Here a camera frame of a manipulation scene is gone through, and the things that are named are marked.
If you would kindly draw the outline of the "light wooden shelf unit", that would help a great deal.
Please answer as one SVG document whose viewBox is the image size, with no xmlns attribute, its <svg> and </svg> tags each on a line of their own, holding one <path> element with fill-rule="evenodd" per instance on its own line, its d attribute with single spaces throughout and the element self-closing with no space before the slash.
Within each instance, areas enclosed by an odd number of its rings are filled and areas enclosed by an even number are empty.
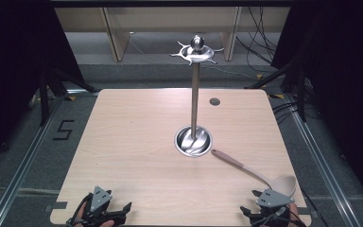
<svg viewBox="0 0 363 227">
<path fill-rule="evenodd" d="M 56 8 L 66 32 L 104 32 L 112 58 L 121 61 L 132 32 L 217 32 L 226 61 L 233 58 L 236 34 L 253 32 L 263 24 L 266 32 L 280 32 L 289 7 L 206 8 Z"/>
</svg>

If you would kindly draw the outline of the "person's left hand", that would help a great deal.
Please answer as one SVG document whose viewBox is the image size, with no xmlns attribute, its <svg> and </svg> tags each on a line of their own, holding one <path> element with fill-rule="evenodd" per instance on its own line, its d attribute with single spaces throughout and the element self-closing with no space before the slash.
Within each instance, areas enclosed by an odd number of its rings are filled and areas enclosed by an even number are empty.
<svg viewBox="0 0 363 227">
<path fill-rule="evenodd" d="M 75 217 L 75 220 L 73 221 L 73 226 L 74 226 L 74 227 L 84 227 L 84 226 L 83 226 L 83 225 L 79 222 L 79 220 L 82 218 L 83 211 L 84 211 L 84 209 L 85 209 L 85 205 L 86 205 L 86 203 L 84 202 L 84 203 L 81 205 L 80 209 L 78 210 L 78 213 L 77 213 L 77 215 L 76 215 L 76 217 Z M 102 223 L 99 227 L 113 227 L 113 225 L 114 225 L 114 221 L 110 219 L 110 220 L 108 220 L 108 221 L 106 221 L 106 222 Z"/>
</svg>

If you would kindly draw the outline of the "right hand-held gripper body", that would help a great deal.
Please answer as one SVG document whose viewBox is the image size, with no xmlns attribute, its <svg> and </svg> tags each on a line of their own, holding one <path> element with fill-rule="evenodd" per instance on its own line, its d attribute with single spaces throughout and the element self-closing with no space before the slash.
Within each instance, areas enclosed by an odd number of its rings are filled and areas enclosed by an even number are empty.
<svg viewBox="0 0 363 227">
<path fill-rule="evenodd" d="M 294 199 L 269 188 L 263 191 L 257 198 L 256 204 L 260 212 L 249 218 L 251 227 L 287 227 L 290 222 L 288 205 L 294 203 Z M 303 221 L 296 222 L 299 227 L 306 227 Z"/>
</svg>

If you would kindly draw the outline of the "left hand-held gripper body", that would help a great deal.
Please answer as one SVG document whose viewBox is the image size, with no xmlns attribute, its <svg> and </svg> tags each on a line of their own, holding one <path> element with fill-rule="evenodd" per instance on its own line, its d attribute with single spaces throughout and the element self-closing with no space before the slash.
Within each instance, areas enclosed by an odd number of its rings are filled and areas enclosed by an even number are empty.
<svg viewBox="0 0 363 227">
<path fill-rule="evenodd" d="M 102 189 L 100 186 L 96 186 L 92 193 L 89 193 L 82 199 L 74 215 L 66 221 L 66 227 L 74 227 L 73 221 L 84 202 L 86 203 L 85 209 L 82 218 L 79 220 L 84 227 L 99 227 L 102 223 L 110 219 L 114 221 L 113 227 L 125 224 L 127 217 L 118 217 L 118 211 L 108 211 L 111 199 L 112 195 L 109 195 L 106 190 Z"/>
</svg>

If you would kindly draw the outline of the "metal utensil stand with hooks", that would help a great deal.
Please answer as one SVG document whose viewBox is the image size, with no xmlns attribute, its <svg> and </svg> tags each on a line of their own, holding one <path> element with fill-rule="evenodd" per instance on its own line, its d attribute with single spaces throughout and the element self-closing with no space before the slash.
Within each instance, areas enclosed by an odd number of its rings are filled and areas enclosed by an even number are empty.
<svg viewBox="0 0 363 227">
<path fill-rule="evenodd" d="M 172 57 L 180 57 L 192 67 L 191 87 L 191 121 L 189 126 L 179 129 L 174 138 L 174 144 L 179 153 L 187 157 L 197 158 L 205 155 L 212 147 L 213 137 L 205 128 L 198 125 L 199 114 L 199 76 L 200 65 L 203 62 L 216 64 L 213 57 L 216 51 L 207 46 L 204 39 L 195 35 L 190 44 L 182 44 L 177 54 Z"/>
</svg>

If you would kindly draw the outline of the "aluminium floor rail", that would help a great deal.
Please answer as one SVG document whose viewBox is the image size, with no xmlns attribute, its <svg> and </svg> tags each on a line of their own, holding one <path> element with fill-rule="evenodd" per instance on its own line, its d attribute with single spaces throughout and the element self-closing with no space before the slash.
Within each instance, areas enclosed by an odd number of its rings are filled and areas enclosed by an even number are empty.
<svg viewBox="0 0 363 227">
<path fill-rule="evenodd" d="M 304 120 L 299 113 L 293 113 L 293 118 L 345 225 L 363 227 L 360 211 L 354 207 L 355 202 L 363 201 L 363 186 L 348 164 L 329 148 L 333 141 L 324 127 L 312 131 L 309 118 Z"/>
<path fill-rule="evenodd" d="M 53 117 L 62 102 L 62 98 L 57 98 L 52 101 L 52 106 L 48 109 L 48 117 L 44 120 L 42 125 L 39 126 L 35 136 L 32 139 L 32 142 L 26 150 L 24 157 L 22 158 L 20 164 L 16 167 L 9 184 L 2 191 L 0 197 L 0 227 L 18 194 L 21 184 L 26 178 L 31 165 L 38 154 L 38 150 L 41 147 L 44 138 L 46 137 Z"/>
</svg>

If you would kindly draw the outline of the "person's right hand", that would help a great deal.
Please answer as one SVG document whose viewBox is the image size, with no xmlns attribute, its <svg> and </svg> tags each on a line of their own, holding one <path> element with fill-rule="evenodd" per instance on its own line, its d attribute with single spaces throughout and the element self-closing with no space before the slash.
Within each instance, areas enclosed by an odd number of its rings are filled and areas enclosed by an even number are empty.
<svg viewBox="0 0 363 227">
<path fill-rule="evenodd" d="M 288 223 L 287 227 L 299 227 L 296 224 L 296 222 L 299 220 L 297 205 L 295 203 L 290 203 L 288 205 L 288 209 L 289 209 L 290 222 Z"/>
</svg>

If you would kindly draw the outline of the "black curtain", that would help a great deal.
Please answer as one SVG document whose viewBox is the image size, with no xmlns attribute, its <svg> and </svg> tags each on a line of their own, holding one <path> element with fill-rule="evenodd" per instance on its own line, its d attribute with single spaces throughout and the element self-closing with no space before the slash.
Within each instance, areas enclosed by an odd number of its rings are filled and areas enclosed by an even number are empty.
<svg viewBox="0 0 363 227">
<path fill-rule="evenodd" d="M 363 0 L 328 0 L 293 6 L 272 65 L 280 68 L 299 55 L 307 67 L 318 109 L 363 185 Z"/>
<path fill-rule="evenodd" d="M 43 74 L 83 81 L 50 0 L 0 0 L 0 148 Z"/>
</svg>

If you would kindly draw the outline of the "beige silicone ladle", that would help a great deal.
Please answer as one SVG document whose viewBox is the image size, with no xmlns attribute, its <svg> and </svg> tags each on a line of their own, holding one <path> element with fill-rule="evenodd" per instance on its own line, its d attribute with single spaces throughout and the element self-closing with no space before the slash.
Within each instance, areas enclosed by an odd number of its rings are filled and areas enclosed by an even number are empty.
<svg viewBox="0 0 363 227">
<path fill-rule="evenodd" d="M 215 155 L 216 158 L 228 163 L 229 165 L 235 166 L 239 169 L 247 171 L 250 173 L 254 178 L 262 181 L 266 185 L 268 185 L 272 190 L 277 191 L 283 195 L 292 197 L 296 191 L 296 183 L 297 180 L 294 176 L 286 175 L 280 176 L 275 179 L 270 179 L 264 174 L 254 170 L 253 168 L 242 164 L 241 162 L 235 160 L 233 157 L 229 156 L 228 154 L 218 150 L 212 149 L 211 153 Z"/>
</svg>

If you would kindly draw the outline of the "black metal stand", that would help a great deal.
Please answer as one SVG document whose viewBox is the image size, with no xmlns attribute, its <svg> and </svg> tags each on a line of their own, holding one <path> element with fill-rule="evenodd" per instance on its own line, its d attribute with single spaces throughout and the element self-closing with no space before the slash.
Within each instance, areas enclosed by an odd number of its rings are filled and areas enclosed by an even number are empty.
<svg viewBox="0 0 363 227">
<path fill-rule="evenodd" d="M 304 96 L 305 96 L 305 70 L 303 64 L 299 61 L 292 60 L 285 66 L 281 67 L 277 71 L 271 73 L 264 79 L 260 79 L 253 85 L 248 86 L 248 89 L 259 89 L 268 83 L 274 81 L 279 76 L 285 75 L 285 79 L 282 82 L 281 89 L 283 92 L 290 93 L 293 89 L 297 91 L 298 102 L 298 114 L 302 122 L 306 121 L 304 111 Z"/>
<path fill-rule="evenodd" d="M 51 90 L 55 96 L 64 97 L 67 94 L 67 90 L 63 85 L 64 81 L 70 81 L 79 88 L 82 88 L 90 93 L 99 92 L 99 89 L 85 83 L 83 79 L 72 77 L 58 68 L 50 66 L 45 67 L 39 78 L 39 91 L 42 110 L 41 126 L 47 122 L 50 115 L 48 90 Z"/>
</svg>

